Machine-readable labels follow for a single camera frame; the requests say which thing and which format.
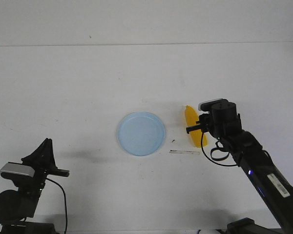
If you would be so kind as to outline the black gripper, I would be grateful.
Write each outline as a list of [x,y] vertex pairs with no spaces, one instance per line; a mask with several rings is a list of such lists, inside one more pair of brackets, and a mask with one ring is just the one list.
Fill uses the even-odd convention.
[[214,138],[222,139],[242,132],[240,115],[237,113],[236,104],[222,102],[212,105],[211,109],[199,116],[199,121],[194,126],[186,128],[186,132],[202,130],[209,132]]
[[28,166],[34,171],[32,176],[22,179],[21,191],[26,195],[41,195],[49,175],[61,177],[70,175],[69,170],[59,169],[56,166],[51,138],[46,138],[33,153],[21,158],[21,161],[23,166]]

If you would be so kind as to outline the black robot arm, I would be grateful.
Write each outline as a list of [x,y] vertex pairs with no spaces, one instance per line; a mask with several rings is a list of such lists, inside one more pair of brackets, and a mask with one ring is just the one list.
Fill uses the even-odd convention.
[[17,190],[0,193],[2,234],[55,234],[53,223],[30,222],[33,218],[48,176],[68,177],[69,171],[56,166],[52,139],[46,138],[20,163],[7,162],[0,176],[13,182]]
[[220,151],[232,155],[263,199],[285,234],[293,234],[293,186],[274,165],[257,139],[243,130],[236,104],[227,99],[202,102],[203,113],[187,133],[201,130],[222,144]]

